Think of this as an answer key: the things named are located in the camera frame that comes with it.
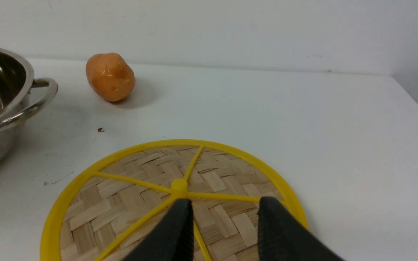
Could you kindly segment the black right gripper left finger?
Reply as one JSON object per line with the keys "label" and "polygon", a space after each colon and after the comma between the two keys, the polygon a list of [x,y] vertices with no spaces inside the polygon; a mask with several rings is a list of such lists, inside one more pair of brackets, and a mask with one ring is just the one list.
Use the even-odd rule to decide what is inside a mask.
{"label": "black right gripper left finger", "polygon": [[189,199],[177,199],[124,261],[192,261],[193,208]]}

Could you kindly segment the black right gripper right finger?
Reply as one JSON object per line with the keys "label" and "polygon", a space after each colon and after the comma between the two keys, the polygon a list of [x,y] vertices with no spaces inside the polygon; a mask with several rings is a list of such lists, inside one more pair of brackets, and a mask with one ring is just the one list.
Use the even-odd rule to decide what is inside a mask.
{"label": "black right gripper right finger", "polygon": [[342,261],[275,197],[262,197],[258,210],[260,261]]}

